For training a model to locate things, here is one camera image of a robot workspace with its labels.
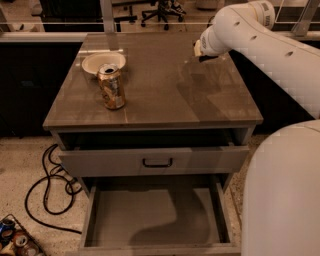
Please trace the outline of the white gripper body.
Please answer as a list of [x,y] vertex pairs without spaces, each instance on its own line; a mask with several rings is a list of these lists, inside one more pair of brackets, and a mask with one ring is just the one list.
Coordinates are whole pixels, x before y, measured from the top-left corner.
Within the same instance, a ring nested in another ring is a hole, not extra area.
[[206,56],[219,56],[231,50],[223,43],[214,30],[215,26],[208,27],[200,36],[200,51]]

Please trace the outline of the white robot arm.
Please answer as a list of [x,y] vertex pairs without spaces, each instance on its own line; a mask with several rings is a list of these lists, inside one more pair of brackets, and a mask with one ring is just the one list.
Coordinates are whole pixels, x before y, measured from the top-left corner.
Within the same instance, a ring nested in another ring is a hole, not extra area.
[[320,256],[320,50],[273,32],[274,19],[268,0],[228,5],[195,51],[241,53],[312,117],[256,149],[243,193],[241,256]]

